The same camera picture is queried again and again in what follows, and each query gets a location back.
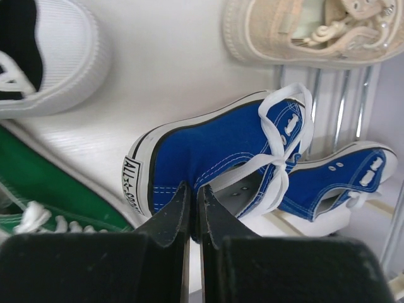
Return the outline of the black white sneaker right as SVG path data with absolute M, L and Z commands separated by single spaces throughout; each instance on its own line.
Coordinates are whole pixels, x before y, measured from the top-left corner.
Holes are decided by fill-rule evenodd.
M 1 1 L 1 118 L 56 114 L 90 97 L 111 64 L 108 38 L 79 1 Z

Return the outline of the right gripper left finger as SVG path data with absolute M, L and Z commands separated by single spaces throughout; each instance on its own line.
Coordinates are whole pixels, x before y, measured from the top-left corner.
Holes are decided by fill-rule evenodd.
M 144 235 L 158 247 L 170 247 L 185 222 L 187 229 L 191 192 L 186 182 L 181 182 L 171 200 L 143 225 L 135 230 L 136 235 Z

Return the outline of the blue sneaker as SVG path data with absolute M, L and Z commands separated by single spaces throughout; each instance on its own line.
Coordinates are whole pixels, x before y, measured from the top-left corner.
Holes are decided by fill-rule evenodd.
M 314 223 L 338 208 L 350 211 L 380 193 L 398 166 L 396 153 L 373 141 L 356 141 L 334 154 L 297 164 L 278 209 Z
M 124 197 L 136 213 L 150 217 L 182 182 L 198 194 L 203 186 L 219 192 L 255 176 L 257 188 L 234 215 L 268 213 L 280 205 L 289 172 L 311 143 L 311 111 L 310 91 L 292 83 L 147 131 L 124 158 Z

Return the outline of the cream metal shoe shelf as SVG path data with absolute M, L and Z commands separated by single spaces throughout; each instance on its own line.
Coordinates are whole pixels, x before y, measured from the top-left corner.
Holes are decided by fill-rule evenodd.
M 270 88 L 294 81 L 307 85 L 313 95 L 314 138 L 302 156 L 313 162 L 356 141 L 365 141 L 380 67 L 352 71 L 275 66 L 269 69 Z M 334 233 L 364 241 L 377 254 L 389 280 L 403 273 L 403 179 L 392 175 L 378 191 L 367 195 L 361 208 L 342 204 L 331 209 L 343 190 L 334 189 L 321 199 L 313 222 L 282 210 L 253 221 L 250 227 L 267 236 L 313 236 Z

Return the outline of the green sneaker upper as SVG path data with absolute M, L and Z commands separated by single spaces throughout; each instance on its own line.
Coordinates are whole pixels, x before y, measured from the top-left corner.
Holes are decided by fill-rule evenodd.
M 132 232 L 123 212 L 1 128 L 1 238 Z

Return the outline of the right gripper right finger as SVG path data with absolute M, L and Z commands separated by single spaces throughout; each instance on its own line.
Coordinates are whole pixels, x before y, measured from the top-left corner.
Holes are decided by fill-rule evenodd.
M 204 236 L 215 249 L 222 246 L 225 237 L 259 237 L 219 202 L 209 185 L 201 187 L 196 196 L 195 241 L 202 244 Z

